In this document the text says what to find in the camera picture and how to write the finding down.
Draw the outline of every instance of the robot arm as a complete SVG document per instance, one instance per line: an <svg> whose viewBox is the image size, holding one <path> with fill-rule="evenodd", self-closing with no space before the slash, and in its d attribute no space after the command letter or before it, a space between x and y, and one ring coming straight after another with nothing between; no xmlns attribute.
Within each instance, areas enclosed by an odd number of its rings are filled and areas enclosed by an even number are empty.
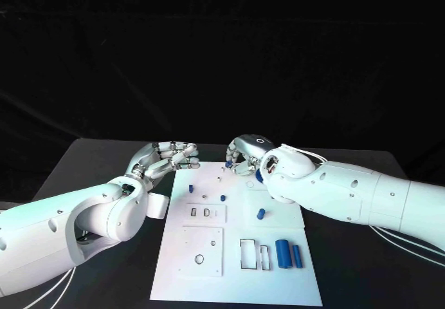
<svg viewBox="0 0 445 309"><path fill-rule="evenodd" d="M126 173L106 184L20 205L0 213L0 297L54 278L121 241L144 217L162 218L168 198L148 193L167 172L198 168L196 145L152 143ZM77 241L75 226L92 233Z"/></svg>
<svg viewBox="0 0 445 309"><path fill-rule="evenodd" d="M246 149L252 139L234 139ZM340 162L312 163L301 150L282 145L256 157L273 199L350 223L389 228L445 250L445 188L387 176ZM245 170L233 169L243 175Z"/></svg>

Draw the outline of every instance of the black backdrop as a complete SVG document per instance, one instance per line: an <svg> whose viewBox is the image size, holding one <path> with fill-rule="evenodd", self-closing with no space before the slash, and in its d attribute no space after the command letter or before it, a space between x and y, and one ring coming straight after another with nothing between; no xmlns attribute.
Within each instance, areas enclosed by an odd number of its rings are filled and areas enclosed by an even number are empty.
<svg viewBox="0 0 445 309"><path fill-rule="evenodd" d="M0 3L0 200L33 197L79 137L256 133L387 150L445 184L437 27L400 12L142 2Z"/></svg>

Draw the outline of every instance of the small blue object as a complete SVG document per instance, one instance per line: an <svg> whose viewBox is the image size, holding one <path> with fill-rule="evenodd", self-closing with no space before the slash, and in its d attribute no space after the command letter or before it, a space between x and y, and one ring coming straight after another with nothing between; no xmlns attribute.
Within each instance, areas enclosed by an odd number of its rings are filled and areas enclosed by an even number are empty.
<svg viewBox="0 0 445 309"><path fill-rule="evenodd" d="M276 240L275 247L276 247L278 267L291 268L292 259L289 257L289 242L285 239Z"/></svg>
<svg viewBox="0 0 445 309"><path fill-rule="evenodd" d="M256 172L255 172L255 177L256 177L256 180L262 183L262 174L260 174L259 170L256 170Z"/></svg>
<svg viewBox="0 0 445 309"><path fill-rule="evenodd" d="M265 214L265 213L266 213L266 211L260 208L260 209L259 209L259 212L257 212L257 215L256 215L257 219L262 220L263 214Z"/></svg>
<svg viewBox="0 0 445 309"><path fill-rule="evenodd" d="M292 246L292 251L293 251L295 266L296 268L302 268L304 264L301 263L301 255L299 255L298 246Z"/></svg>

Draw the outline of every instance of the black table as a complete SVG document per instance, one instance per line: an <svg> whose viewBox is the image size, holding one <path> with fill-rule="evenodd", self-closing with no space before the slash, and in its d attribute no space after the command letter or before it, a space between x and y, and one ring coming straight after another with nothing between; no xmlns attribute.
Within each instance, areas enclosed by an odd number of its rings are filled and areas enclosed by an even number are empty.
<svg viewBox="0 0 445 309"><path fill-rule="evenodd" d="M34 200L98 185L121 176L132 154L145 143L76 140ZM200 144L200 160L223 161L224 148L226 145ZM404 177L397 161L386 151L306 150L331 161L361 165L391 176ZM174 173L167 174L152 192L170 196L172 179ZM305 209L302 212L325 308L440 308L443 306L443 268L390 245L367 226L331 220ZM278 306L256 304L149 300L164 224L164 220L147 218L135 237L100 252L77 267L57 308L276 308ZM0 298L0 308L23 308L57 280L59 278L21 293ZM64 284L33 308L50 307L63 286Z"/></svg>

